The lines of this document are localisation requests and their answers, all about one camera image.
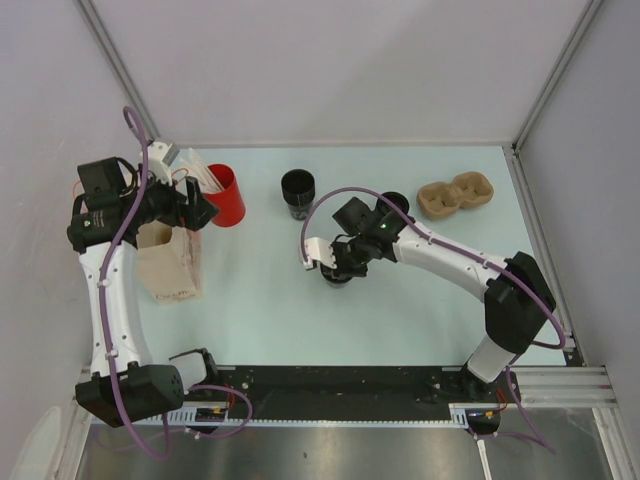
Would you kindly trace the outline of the black cup lid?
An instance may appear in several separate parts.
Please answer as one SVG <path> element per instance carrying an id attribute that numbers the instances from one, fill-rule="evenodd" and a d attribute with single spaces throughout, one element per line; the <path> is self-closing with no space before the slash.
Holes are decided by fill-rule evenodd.
<path id="1" fill-rule="evenodd" d="M 341 274 L 337 273 L 335 270 L 326 268 L 324 265 L 321 266 L 320 273 L 321 273 L 322 277 L 325 280 L 326 279 L 332 279 L 332 280 L 347 280 L 348 279 L 348 278 L 345 278 L 344 276 L 342 276 Z"/>

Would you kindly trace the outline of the black ribbed cup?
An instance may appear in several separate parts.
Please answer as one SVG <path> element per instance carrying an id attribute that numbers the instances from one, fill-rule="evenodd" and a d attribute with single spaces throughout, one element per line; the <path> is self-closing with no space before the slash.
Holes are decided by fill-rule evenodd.
<path id="1" fill-rule="evenodd" d="M 395 191 L 388 191 L 384 192 L 383 196 L 396 205 L 404 214 L 409 212 L 410 203 L 403 194 Z"/>
<path id="2" fill-rule="evenodd" d="M 295 220 L 307 218 L 315 198 L 315 178 L 307 170 L 293 169 L 281 178 L 283 199 Z"/>

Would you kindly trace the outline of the translucent bag with orange handles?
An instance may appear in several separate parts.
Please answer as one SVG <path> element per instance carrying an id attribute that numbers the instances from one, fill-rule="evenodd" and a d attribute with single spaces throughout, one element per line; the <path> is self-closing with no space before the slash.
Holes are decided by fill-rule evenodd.
<path id="1" fill-rule="evenodd" d="M 116 269 L 116 249 L 131 247 L 125 263 L 154 300 L 170 304 L 201 295 L 198 231 L 170 227 L 159 221 L 142 224 L 142 199 L 156 180 L 121 158 L 78 168 L 84 192 L 74 201 L 67 236 L 73 250 L 87 254 L 103 246 L 111 254 L 107 265 Z"/>

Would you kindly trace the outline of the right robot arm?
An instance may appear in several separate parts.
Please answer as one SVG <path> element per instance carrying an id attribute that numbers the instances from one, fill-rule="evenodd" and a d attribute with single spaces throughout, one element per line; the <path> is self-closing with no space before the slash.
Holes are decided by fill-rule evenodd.
<path id="1" fill-rule="evenodd" d="M 347 239 L 330 243 L 332 259 L 321 267 L 329 282 L 365 277 L 371 261 L 388 260 L 435 274 L 482 302 L 485 335 L 461 376 L 462 391 L 473 401 L 496 391 L 497 378 L 534 344 L 556 309 L 536 260 L 524 252 L 501 258 L 468 250 L 382 200 L 371 209 L 353 197 L 333 219 Z"/>

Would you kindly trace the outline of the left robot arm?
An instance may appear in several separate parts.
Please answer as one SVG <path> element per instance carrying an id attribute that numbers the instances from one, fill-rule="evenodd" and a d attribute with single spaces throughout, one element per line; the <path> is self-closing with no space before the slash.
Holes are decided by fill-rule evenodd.
<path id="1" fill-rule="evenodd" d="M 137 234 L 158 221 L 197 232 L 219 212 L 186 177 L 180 192 L 143 166 L 119 157 L 77 168 L 84 189 L 75 200 L 67 236 L 88 286 L 93 331 L 90 378 L 76 400 L 118 428 L 180 408 L 184 385 L 176 366 L 156 363 L 149 351 L 135 291 Z"/>

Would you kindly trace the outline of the translucent dark single cup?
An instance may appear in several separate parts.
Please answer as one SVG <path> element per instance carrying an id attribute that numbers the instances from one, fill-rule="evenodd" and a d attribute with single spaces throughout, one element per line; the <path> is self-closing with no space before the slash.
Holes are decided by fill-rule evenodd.
<path id="1" fill-rule="evenodd" d="M 339 288 L 344 288 L 346 285 L 348 285 L 350 283 L 350 279 L 347 279 L 347 280 L 326 279 L 325 283 L 331 288 L 339 289 Z"/>

